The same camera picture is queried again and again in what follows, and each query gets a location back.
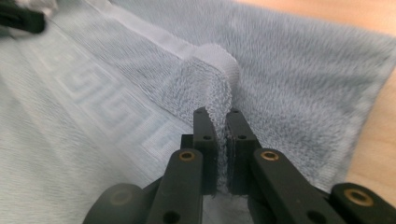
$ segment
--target wooden table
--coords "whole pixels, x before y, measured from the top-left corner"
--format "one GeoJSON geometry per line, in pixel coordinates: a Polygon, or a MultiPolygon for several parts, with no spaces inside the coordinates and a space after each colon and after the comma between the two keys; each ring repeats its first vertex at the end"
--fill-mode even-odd
{"type": "MultiPolygon", "coordinates": [[[[396,36],[396,0],[239,1],[396,36]]],[[[396,206],[396,70],[363,127],[346,181],[363,185],[396,206]]]]}

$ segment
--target brass screw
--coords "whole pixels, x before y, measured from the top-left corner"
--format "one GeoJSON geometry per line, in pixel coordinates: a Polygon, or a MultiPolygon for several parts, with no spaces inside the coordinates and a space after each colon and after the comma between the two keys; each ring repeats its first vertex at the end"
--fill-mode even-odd
{"type": "Polygon", "coordinates": [[[182,160],[182,161],[192,161],[195,158],[195,154],[192,153],[191,151],[184,151],[182,153],[180,153],[178,155],[178,157],[182,160]]]}
{"type": "Polygon", "coordinates": [[[264,151],[262,154],[262,158],[268,161],[277,161],[279,160],[279,156],[272,151],[264,151]]]}
{"type": "Polygon", "coordinates": [[[360,189],[346,189],[344,194],[350,201],[360,206],[370,207],[374,204],[373,198],[360,189]]]}
{"type": "Polygon", "coordinates": [[[110,197],[111,204],[115,206],[125,205],[132,200],[132,192],[128,189],[119,189],[110,197]]]}

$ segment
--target terry cloth fabric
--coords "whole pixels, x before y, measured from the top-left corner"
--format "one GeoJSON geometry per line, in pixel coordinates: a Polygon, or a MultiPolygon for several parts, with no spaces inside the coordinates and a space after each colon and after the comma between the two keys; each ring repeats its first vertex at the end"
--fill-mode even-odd
{"type": "MultiPolygon", "coordinates": [[[[229,1],[63,0],[43,35],[0,38],[0,223],[80,223],[107,187],[163,174],[192,111],[220,142],[246,116],[315,186],[345,176],[395,39],[229,1]]],[[[204,223],[251,222],[205,198],[204,223]]]]}

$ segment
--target black object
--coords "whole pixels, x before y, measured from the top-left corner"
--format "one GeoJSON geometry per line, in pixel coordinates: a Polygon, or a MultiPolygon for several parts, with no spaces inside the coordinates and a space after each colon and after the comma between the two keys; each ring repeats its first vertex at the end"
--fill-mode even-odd
{"type": "MultiPolygon", "coordinates": [[[[194,111],[194,134],[183,134],[162,179],[141,189],[121,184],[106,190],[84,224],[202,222],[203,195],[214,194],[218,146],[204,108],[194,111]]],[[[247,195],[256,224],[394,224],[396,210],[362,186],[315,189],[281,152],[262,148],[243,114],[227,115],[228,189],[247,195]]]]}
{"type": "Polygon", "coordinates": [[[0,1],[0,25],[39,34],[46,22],[42,12],[21,8],[11,1],[0,1]]]}

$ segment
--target folded towel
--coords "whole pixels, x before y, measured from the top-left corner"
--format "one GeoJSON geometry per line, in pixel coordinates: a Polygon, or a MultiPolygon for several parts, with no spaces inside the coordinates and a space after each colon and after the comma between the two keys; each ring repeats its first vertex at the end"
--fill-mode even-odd
{"type": "MultiPolygon", "coordinates": [[[[389,36],[229,1],[59,9],[43,35],[0,38],[0,194],[12,204],[1,223],[78,223],[106,187],[146,186],[200,106],[217,130],[222,191],[232,106],[328,190],[396,61],[389,36]]],[[[244,198],[205,199],[204,223],[249,221],[244,198]]]]}

